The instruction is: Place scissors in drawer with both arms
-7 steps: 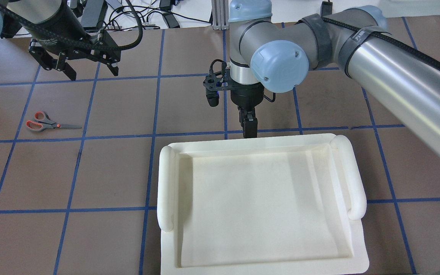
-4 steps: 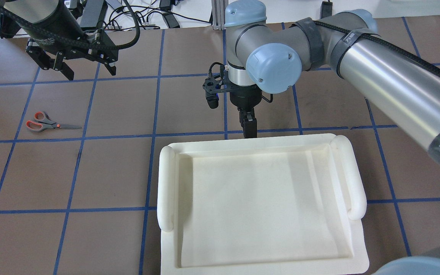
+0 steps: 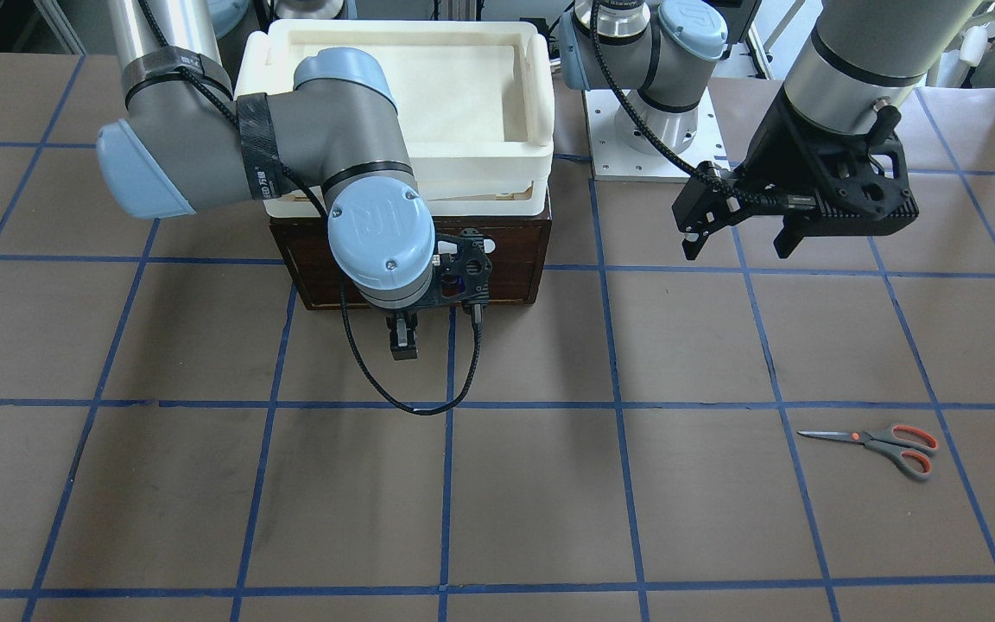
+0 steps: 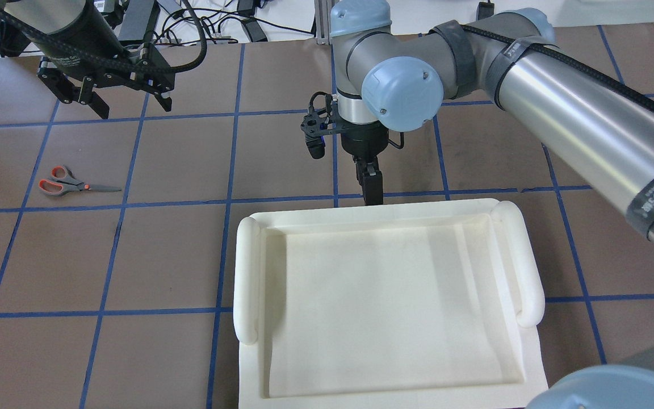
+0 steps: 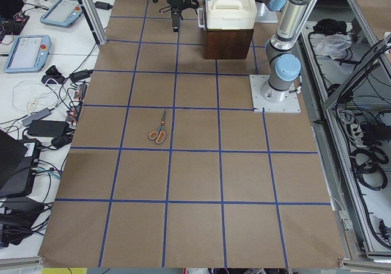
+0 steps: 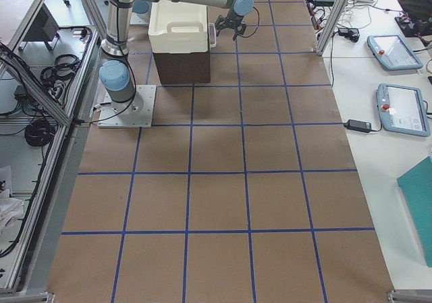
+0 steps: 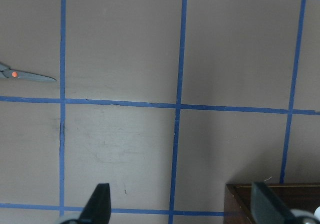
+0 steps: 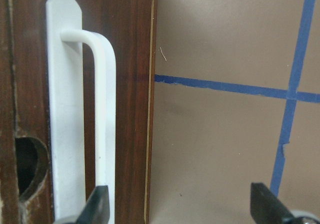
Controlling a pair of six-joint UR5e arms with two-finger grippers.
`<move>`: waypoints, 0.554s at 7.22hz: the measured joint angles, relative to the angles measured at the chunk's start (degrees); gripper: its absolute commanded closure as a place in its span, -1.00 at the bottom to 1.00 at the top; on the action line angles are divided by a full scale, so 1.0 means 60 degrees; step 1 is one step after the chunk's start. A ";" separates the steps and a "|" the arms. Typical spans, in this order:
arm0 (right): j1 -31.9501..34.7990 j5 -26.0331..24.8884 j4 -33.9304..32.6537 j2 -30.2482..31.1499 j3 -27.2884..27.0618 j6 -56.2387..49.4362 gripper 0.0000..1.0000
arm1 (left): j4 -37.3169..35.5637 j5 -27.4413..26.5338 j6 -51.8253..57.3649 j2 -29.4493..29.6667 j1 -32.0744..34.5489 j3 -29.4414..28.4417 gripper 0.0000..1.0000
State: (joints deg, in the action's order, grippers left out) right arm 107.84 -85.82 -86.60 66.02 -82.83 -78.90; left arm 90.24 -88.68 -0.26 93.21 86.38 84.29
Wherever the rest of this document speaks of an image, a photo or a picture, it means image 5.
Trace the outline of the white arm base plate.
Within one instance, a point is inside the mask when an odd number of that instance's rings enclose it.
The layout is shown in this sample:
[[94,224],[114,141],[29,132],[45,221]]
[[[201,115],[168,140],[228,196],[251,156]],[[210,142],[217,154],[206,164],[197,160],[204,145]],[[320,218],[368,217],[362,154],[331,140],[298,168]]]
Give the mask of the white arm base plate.
[[285,91],[274,90],[269,85],[269,75],[251,74],[250,89],[254,112],[299,114],[299,105],[296,87],[292,82]]
[[276,12],[269,11],[264,5],[257,10],[257,16],[255,18],[256,23],[272,23],[276,24],[278,22]]

